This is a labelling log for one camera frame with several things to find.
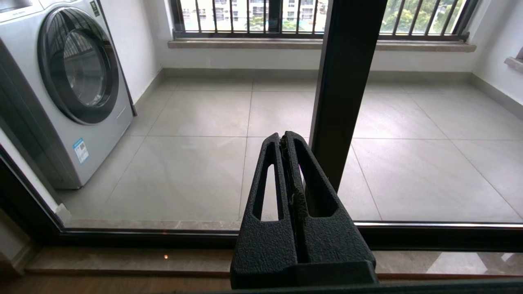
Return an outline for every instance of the label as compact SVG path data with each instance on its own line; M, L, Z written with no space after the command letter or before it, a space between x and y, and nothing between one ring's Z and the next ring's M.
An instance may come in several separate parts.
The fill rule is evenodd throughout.
M76 152L76 156L78 157L78 161L80 161L80 164L84 163L84 161L89 157L89 152L87 152L87 147L85 146L85 142L83 138L80 138L76 143L73 145L74 152Z
M100 16L100 12L98 11L98 7L96 7L96 3L94 1L91 1L90 4L95 16Z

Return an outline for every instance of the washing machine door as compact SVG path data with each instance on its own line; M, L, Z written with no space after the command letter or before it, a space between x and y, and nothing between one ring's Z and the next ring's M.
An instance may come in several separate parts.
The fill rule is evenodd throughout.
M49 95L67 117L93 125L109 116L118 96L118 64L109 38L89 14L74 7L48 14L38 56Z

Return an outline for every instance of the front-load washing machine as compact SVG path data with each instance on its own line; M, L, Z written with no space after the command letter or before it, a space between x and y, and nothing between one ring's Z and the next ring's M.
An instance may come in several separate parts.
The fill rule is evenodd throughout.
M31 133L15 135L35 138L21 141L37 142L24 147L54 188L81 188L132 120L122 70L97 4L1 1L0 39L2 77L18 87L8 96ZM24 84L31 95L21 94Z

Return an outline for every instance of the window sill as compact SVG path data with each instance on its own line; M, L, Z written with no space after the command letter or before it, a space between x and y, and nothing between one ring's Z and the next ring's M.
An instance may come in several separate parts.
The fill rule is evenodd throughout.
M171 49L300 49L321 50L323 40L316 39L227 39L183 38L167 43ZM453 41L378 40L377 51L474 52L476 45Z
M505 64L512 67L514 70L523 73L523 59L507 57Z

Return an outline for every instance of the black clamp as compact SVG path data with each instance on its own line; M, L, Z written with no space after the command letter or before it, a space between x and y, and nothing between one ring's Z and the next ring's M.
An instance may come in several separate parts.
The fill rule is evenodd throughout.
M278 221L261 221L273 164ZM303 188L300 168L306 182ZM305 140L261 146L231 264L233 289L377 284L376 260Z

